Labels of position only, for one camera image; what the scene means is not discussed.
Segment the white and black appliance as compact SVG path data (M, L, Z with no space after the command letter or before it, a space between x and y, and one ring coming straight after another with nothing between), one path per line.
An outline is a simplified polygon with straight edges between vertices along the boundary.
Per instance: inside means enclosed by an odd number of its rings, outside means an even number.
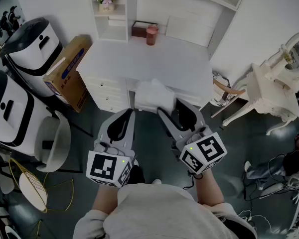
M43 17L25 22L4 44L0 57L6 58L13 69L39 96L53 96L43 81L63 49L50 22Z
M0 143L34 156L41 123L52 116L48 107L0 70Z

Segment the brown cardboard box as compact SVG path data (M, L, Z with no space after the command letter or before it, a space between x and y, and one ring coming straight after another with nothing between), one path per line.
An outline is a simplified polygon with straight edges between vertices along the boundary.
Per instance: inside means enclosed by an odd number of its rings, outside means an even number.
M89 38L75 36L56 58L55 65L61 58L65 61L51 74L44 75L43 81L68 108L79 113L88 96L88 91L79 72L76 70L92 43Z

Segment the potted pink flowers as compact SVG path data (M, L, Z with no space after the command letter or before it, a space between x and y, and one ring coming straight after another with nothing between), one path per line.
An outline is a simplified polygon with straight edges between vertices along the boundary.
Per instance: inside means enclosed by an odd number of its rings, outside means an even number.
M115 0L94 0L99 4L99 13L107 14L113 13L115 9Z

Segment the wooden chair patterned cushion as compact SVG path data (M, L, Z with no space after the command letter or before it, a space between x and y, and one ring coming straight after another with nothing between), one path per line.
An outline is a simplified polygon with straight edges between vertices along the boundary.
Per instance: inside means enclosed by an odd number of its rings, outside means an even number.
M213 96L209 102L219 108L211 115L211 118L214 118L246 93L247 84L238 86L238 89L235 89L231 87L229 80L219 73L213 72L212 76Z

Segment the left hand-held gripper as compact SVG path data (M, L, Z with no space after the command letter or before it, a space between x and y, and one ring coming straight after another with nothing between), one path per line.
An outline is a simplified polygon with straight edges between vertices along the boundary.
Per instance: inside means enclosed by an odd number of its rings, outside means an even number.
M94 149L88 153L87 178L117 188L127 183L135 161L135 152L131 150L135 118L135 111L128 108L102 123ZM123 144L124 148L112 144Z

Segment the person's left forearm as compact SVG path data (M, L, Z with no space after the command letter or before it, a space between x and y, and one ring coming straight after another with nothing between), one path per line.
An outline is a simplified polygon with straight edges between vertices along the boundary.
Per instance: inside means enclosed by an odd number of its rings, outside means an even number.
M118 206L119 188L101 184L96 198L92 205L92 210L101 211L107 215L112 213Z

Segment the pink cup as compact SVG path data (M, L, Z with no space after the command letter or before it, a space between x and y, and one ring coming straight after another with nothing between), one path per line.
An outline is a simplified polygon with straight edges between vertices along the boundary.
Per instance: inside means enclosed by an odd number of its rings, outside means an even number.
M155 45L156 36L158 35L158 25L152 24L147 27L147 45Z

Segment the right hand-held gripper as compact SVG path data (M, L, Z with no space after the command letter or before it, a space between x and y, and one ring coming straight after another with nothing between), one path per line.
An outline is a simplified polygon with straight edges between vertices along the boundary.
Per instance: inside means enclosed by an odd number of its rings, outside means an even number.
M198 175L221 161L227 154L226 147L219 134L205 125L198 108L177 98L175 109L180 128L162 108L157 109L157 114L173 138L172 151L176 159Z

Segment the grey chair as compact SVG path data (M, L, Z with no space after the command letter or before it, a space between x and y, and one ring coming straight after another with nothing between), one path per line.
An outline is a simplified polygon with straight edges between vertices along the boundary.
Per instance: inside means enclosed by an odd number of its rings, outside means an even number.
M59 111L45 117L40 124L34 145L34 156L42 163L40 172L54 172L65 163L71 147L71 129L67 118Z

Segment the person's grey shirt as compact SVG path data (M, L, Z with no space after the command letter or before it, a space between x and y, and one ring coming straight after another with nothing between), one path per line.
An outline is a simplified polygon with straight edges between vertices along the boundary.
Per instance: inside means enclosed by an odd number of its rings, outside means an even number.
M126 185L108 215L90 210L73 239L257 239L228 203L201 205L185 190L164 184Z

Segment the dark brown box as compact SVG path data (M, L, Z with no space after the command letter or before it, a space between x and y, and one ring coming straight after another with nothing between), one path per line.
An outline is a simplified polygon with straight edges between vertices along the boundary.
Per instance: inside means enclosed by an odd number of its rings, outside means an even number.
M136 20L132 25L132 36L146 38L147 28L149 26L158 26L158 25L152 22Z

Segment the white desk with shelves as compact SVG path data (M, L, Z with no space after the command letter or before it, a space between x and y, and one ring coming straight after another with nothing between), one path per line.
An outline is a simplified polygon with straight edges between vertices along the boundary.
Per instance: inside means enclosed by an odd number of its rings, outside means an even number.
M113 13L100 14L89 0L97 40L77 70L85 77L121 78L126 90L102 90L128 96L134 106L139 81L157 79L181 98L205 106L213 96L210 60L222 42L242 0L115 0ZM158 25L155 45L132 36L136 21Z

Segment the white cleaning cloth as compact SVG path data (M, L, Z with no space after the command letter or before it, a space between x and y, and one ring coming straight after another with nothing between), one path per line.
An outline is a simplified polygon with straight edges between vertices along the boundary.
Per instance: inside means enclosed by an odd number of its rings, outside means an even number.
M134 106L135 109L152 113L161 108L171 115L176 106L176 94L157 79L139 81Z

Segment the white flat strip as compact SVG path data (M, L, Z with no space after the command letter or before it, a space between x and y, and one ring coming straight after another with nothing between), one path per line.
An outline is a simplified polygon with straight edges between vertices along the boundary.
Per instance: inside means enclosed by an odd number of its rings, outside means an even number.
M46 75L51 74L58 66L60 66L64 61L66 57L61 58L55 65L53 65L46 73Z

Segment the white framed oval mirror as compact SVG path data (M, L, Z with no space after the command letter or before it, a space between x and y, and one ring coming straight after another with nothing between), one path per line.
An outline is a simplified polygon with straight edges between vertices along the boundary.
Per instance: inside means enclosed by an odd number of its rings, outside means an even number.
M299 33L282 44L279 51L264 61L265 77L280 81L289 88L299 89Z

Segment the person's right forearm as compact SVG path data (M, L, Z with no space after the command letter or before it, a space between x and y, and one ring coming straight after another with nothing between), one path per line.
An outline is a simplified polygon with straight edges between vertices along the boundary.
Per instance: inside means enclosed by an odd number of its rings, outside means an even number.
M195 185L199 204L212 207L224 203L223 193L211 169L204 171L200 179L195 179Z

